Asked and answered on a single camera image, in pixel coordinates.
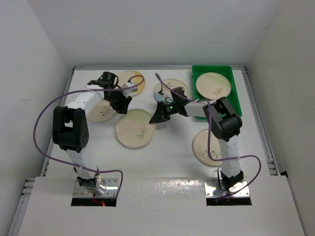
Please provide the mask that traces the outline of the pink and cream plate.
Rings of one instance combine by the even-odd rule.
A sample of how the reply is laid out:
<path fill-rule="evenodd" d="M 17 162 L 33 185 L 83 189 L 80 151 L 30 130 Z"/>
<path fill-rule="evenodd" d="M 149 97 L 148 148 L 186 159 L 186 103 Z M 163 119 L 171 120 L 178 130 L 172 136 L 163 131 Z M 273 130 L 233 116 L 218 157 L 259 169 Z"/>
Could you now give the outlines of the pink and cream plate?
<path fill-rule="evenodd" d="M 98 101 L 87 114 L 87 120 L 90 122 L 105 122 L 109 120 L 116 111 L 106 100 Z"/>

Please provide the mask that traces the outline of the blue and cream plate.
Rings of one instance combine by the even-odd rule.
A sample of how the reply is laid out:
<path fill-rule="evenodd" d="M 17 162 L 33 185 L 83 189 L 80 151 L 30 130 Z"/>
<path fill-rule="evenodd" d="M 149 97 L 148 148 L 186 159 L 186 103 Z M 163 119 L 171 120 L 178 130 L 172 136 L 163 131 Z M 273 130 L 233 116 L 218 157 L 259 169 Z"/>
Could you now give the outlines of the blue and cream plate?
<path fill-rule="evenodd" d="M 208 129 L 204 129 L 197 133 L 192 141 L 192 149 L 196 158 L 204 165 L 210 167 L 219 167 L 221 161 L 213 161 L 208 156 Z M 210 155 L 213 159 L 221 159 L 221 149 L 218 139 L 211 134 Z"/>
<path fill-rule="evenodd" d="M 185 83 L 183 83 L 180 80 L 177 79 L 166 79 L 163 80 L 163 82 L 171 89 L 177 88 L 177 87 L 182 87 L 184 89 L 184 94 L 187 98 L 190 98 L 190 94 L 189 94 L 189 89 L 186 86 Z M 154 87 L 154 98 L 157 101 L 157 93 L 161 92 L 161 91 L 167 91 L 168 89 L 162 85 L 161 83 L 158 83 L 155 87 Z"/>

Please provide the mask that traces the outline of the yellow and cream plate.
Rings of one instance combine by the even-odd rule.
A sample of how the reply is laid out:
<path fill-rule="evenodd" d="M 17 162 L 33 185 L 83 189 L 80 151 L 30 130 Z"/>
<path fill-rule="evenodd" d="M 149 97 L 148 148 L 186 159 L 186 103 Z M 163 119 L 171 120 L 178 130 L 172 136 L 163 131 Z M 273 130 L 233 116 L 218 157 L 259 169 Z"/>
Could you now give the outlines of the yellow and cream plate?
<path fill-rule="evenodd" d="M 142 81 L 142 77 L 143 75 L 138 72 L 138 71 L 134 71 L 134 70 L 129 70 L 129 71 L 123 71 L 121 73 L 118 74 L 118 86 L 122 87 L 124 83 L 126 82 L 131 82 L 133 84 L 138 84 Z M 132 92 L 129 95 L 131 97 L 135 97 L 137 95 L 139 95 L 145 88 L 145 80 L 143 81 L 143 83 L 141 83 L 138 87 L 137 87 L 137 91 L 136 92 Z"/>

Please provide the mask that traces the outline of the green and cream plate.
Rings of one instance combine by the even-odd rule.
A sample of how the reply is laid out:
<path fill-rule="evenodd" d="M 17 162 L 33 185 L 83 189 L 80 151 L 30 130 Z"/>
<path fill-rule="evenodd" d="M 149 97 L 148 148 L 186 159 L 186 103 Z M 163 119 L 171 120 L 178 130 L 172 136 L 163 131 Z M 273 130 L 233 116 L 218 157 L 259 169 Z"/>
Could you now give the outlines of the green and cream plate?
<path fill-rule="evenodd" d="M 146 146 L 154 137 L 156 126 L 149 124 L 152 115 L 143 109 L 131 109 L 115 125 L 118 141 L 127 148 Z"/>
<path fill-rule="evenodd" d="M 229 80 L 225 76 L 214 72 L 200 75 L 196 80 L 195 86 L 202 97 L 210 100 L 227 97 L 232 91 Z"/>

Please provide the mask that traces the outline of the green and cream plate front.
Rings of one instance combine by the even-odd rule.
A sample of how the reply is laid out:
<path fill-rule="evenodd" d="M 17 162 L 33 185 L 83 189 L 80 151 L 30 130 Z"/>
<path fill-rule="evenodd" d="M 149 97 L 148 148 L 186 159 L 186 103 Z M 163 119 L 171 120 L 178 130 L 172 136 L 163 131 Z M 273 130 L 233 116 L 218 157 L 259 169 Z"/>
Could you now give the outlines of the green and cream plate front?
<path fill-rule="evenodd" d="M 210 100 L 227 97 L 232 91 L 229 80 L 225 76 L 214 72 L 200 75 L 196 80 L 195 86 L 202 97 Z"/>

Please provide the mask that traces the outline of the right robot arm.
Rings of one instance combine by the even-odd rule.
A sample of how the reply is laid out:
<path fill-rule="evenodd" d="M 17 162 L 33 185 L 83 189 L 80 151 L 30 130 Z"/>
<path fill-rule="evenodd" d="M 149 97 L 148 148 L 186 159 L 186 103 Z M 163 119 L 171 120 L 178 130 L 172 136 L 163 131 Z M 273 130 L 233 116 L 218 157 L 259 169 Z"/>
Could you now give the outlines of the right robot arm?
<path fill-rule="evenodd" d="M 208 134 L 213 134 L 220 145 L 221 185 L 225 191 L 228 191 L 244 178 L 238 152 L 238 135 L 242 127 L 241 118 L 226 97 L 213 102 L 189 100 L 184 95 L 182 87 L 174 88 L 171 94 L 173 102 L 159 101 L 149 123 L 169 121 L 173 114 L 185 117 L 205 116 L 210 128 Z"/>

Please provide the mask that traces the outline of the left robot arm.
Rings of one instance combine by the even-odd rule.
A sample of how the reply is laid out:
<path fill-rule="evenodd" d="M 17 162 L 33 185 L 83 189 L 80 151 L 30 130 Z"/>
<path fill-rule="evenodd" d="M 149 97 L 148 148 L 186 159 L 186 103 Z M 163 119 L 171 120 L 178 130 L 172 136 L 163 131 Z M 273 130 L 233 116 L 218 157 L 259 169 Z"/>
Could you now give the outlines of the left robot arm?
<path fill-rule="evenodd" d="M 53 113 L 53 142 L 75 164 L 79 186 L 98 196 L 105 192 L 106 187 L 93 158 L 84 151 L 89 141 L 87 114 L 100 101 L 108 101 L 114 111 L 127 114 L 132 100 L 130 95 L 137 92 L 138 87 L 131 80 L 121 86 L 118 81 L 114 73 L 103 72 L 97 80 L 87 83 L 85 92 L 66 106 L 57 106 Z"/>

